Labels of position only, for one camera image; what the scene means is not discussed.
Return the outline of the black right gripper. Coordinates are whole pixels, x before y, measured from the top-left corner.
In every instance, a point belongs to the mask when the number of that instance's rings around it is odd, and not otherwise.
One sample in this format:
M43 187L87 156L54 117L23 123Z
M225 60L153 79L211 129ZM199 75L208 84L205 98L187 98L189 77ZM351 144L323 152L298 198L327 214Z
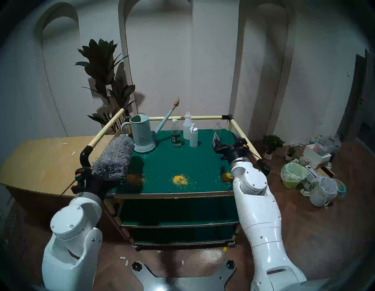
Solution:
M221 161L235 161L239 158L248 158L250 149L245 145L245 139L235 132L231 132L234 144L221 144L218 136L218 131L214 131L212 145L214 146L214 152L222 155Z

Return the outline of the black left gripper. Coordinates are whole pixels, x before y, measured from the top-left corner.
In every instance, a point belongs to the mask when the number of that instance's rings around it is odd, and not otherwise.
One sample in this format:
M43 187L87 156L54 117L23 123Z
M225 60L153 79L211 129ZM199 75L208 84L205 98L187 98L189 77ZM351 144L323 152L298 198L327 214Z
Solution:
M93 173L89 167L82 167L75 171L75 181L77 185L72 186L73 194L88 192L98 196L101 200L105 198L107 193L117 187L117 180L104 180L99 175Z

